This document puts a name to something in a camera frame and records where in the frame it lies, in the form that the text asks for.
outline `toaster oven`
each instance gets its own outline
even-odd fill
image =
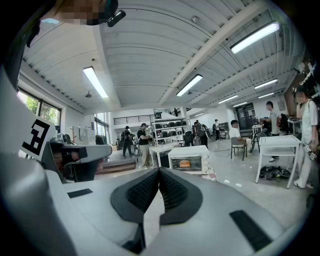
[[[175,147],[168,157],[171,169],[194,175],[209,174],[210,151],[205,145]]]

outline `white table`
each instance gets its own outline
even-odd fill
[[[302,123],[302,120],[298,120],[298,121],[288,120],[289,127],[290,127],[290,124],[292,124],[293,135],[295,135],[295,126],[296,126],[296,124],[300,124],[300,123]]]
[[[260,137],[260,158],[255,183],[258,183],[259,180],[263,156],[294,157],[291,175],[286,186],[286,188],[288,189],[290,187],[292,179],[294,178],[300,143],[301,141],[293,135]]]
[[[262,132],[262,125],[254,125],[254,126],[252,126],[252,131],[253,131],[253,134],[261,133]]]
[[[170,144],[150,147],[149,151],[150,151],[150,155],[151,155],[152,166],[153,167],[156,166],[154,153],[157,154],[159,167],[161,167],[160,153],[163,153],[163,152],[166,152],[166,151],[171,151],[173,148],[178,147],[178,145],[179,145],[179,143],[170,143]]]

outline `railing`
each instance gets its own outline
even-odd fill
[[[127,117],[118,117],[114,118],[115,125],[136,123],[136,122],[151,122],[155,119],[161,119],[161,114],[146,114],[146,115],[135,115],[135,116],[127,116]]]

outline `green foliage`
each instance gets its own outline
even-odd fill
[[[38,101],[28,96],[26,98],[26,107],[36,115],[37,108],[38,108]],[[42,104],[40,117],[49,122],[54,123],[55,125],[58,125],[58,119],[57,119],[58,111],[52,107]]]

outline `ceiling lamp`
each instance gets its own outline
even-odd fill
[[[237,104],[237,105],[234,105],[233,107],[238,107],[238,106],[241,106],[241,105],[244,105],[244,104],[247,104],[248,102],[243,102],[243,103],[240,103],[240,104]]]
[[[101,83],[99,82],[96,76],[94,68],[92,66],[86,67],[83,69],[83,72],[85,73],[86,77],[89,79],[93,87],[96,89],[96,91],[100,94],[100,96],[102,98],[108,98],[107,93],[103,89]]]
[[[232,100],[232,99],[234,99],[234,98],[236,98],[236,97],[238,97],[238,95],[234,95],[234,96],[232,96],[232,97],[230,97],[230,98],[226,98],[226,99],[224,99],[224,100],[222,100],[222,101],[218,102],[218,104],[220,104],[220,103],[224,103],[224,102],[227,102],[227,101],[230,101],[230,100]]]
[[[202,113],[200,113],[200,114],[196,114],[195,117],[200,116],[200,115],[202,115],[202,114],[204,114],[204,113],[205,113],[205,112],[202,112]]]
[[[273,79],[273,80],[271,80],[271,81],[269,81],[269,82],[265,82],[265,83],[262,83],[262,84],[260,84],[260,85],[258,85],[258,86],[255,86],[254,89],[259,89],[259,88],[261,88],[261,87],[264,87],[264,86],[267,86],[267,85],[276,83],[277,81],[278,81],[277,78],[276,78],[276,79]]]
[[[252,33],[248,34],[245,38],[241,39],[239,42],[235,43],[230,47],[231,51],[236,54],[253,44],[254,42],[270,35],[279,30],[279,23],[276,21],[271,21],[270,23],[258,28]]]
[[[178,97],[182,96],[186,91],[188,91],[192,86],[194,86],[196,83],[198,83],[203,78],[202,75],[196,74],[190,82],[186,84],[185,87],[183,87],[176,95]]]
[[[261,99],[261,98],[268,97],[268,96],[271,96],[271,95],[274,95],[274,94],[275,94],[274,92],[271,92],[271,93],[268,93],[266,95],[260,96],[258,98]]]

